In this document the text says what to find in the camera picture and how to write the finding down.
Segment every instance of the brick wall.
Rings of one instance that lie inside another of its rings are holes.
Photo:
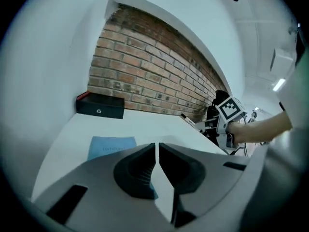
[[[123,5],[102,30],[89,75],[89,91],[123,97],[127,109],[194,120],[203,118],[216,90],[226,90],[178,31]]]

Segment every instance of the white table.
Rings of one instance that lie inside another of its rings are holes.
[[[49,149],[39,170],[31,201],[34,202],[50,185],[87,160],[93,136],[134,136],[137,145],[163,142],[225,154],[179,116],[133,110],[125,110],[123,119],[76,114]]]

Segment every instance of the blue notebook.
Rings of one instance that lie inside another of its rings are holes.
[[[134,137],[92,137],[87,160],[134,147],[136,147]]]

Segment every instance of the human arm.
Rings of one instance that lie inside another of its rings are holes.
[[[282,112],[272,118],[248,124],[232,122],[227,130],[234,134],[234,143],[240,144],[270,142],[276,136],[291,128],[288,115],[286,112]]]

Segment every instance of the fluorescent light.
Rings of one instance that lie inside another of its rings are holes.
[[[284,82],[285,79],[280,79],[276,86],[273,88],[273,91],[277,91],[282,86],[282,84],[284,84]]]

